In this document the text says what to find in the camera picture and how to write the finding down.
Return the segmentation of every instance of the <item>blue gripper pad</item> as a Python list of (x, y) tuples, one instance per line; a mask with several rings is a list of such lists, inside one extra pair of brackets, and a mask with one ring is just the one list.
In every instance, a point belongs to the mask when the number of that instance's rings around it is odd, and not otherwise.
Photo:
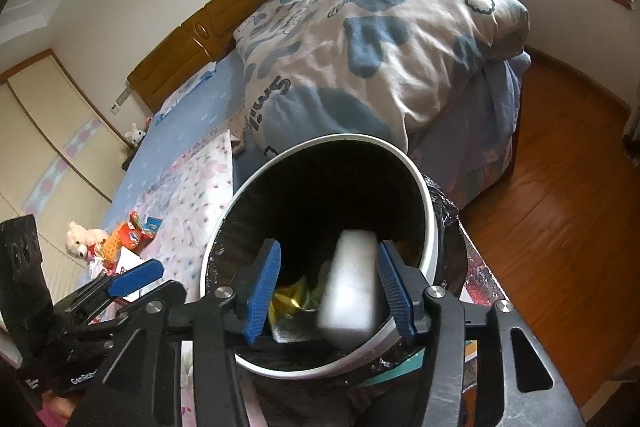
[(160, 279), (163, 273), (164, 267), (162, 267), (162, 263), (158, 259), (150, 259), (146, 263), (114, 277), (107, 293), (113, 299), (116, 297), (123, 298)]
[(417, 331), (414, 324), (414, 308), (398, 273), (398, 263), (404, 266), (400, 254), (391, 241), (378, 245), (378, 276), (385, 291), (391, 316), (402, 338), (412, 340)]
[(271, 297), (280, 274), (281, 261), (280, 244), (273, 239), (267, 239), (256, 259), (256, 263), (261, 264), (262, 269), (257, 274), (254, 288), (247, 302), (246, 323), (242, 333), (248, 344), (253, 344), (262, 333)]

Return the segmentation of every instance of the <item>stuffed teddy bear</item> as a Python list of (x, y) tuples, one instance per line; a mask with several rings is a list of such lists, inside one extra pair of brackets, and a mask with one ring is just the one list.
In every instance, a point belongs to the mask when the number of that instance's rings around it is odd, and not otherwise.
[(80, 259), (86, 259), (87, 253), (93, 250), (95, 245), (102, 245), (108, 237), (109, 234), (104, 230), (87, 230), (75, 221), (71, 221), (68, 230), (66, 230), (66, 251)]
[(131, 124), (131, 130), (127, 131), (124, 134), (124, 136), (126, 136), (131, 140), (131, 144), (134, 146), (140, 144), (140, 142), (142, 142), (142, 139), (145, 137), (145, 135), (146, 135), (146, 132), (143, 131), (142, 129), (138, 129), (138, 126), (136, 126), (135, 122)]

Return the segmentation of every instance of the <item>comforter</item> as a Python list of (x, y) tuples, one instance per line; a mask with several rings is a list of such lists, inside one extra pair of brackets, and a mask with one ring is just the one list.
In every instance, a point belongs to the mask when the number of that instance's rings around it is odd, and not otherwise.
[(528, 31), (518, 0), (270, 0), (234, 33), (246, 117), (267, 156), (337, 132), (407, 152)]

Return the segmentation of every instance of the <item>wooden floor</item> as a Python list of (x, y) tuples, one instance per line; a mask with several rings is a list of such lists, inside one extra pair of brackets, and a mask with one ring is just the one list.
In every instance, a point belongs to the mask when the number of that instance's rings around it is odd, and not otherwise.
[(640, 170), (626, 111), (558, 64), (524, 80), (513, 176), (463, 224), (582, 406), (640, 333)]

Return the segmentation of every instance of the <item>paper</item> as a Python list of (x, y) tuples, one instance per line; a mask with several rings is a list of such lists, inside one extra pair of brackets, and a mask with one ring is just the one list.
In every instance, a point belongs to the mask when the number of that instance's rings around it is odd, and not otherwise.
[[(128, 248), (122, 247), (120, 248), (120, 258), (118, 259), (118, 265), (116, 266), (116, 273), (124, 273), (127, 270), (131, 270), (136, 266), (144, 263), (143, 259), (140, 259), (139, 256), (134, 254)], [(140, 297), (140, 290), (136, 290), (133, 293), (130, 293), (125, 297), (126, 301), (133, 302), (138, 297)]]

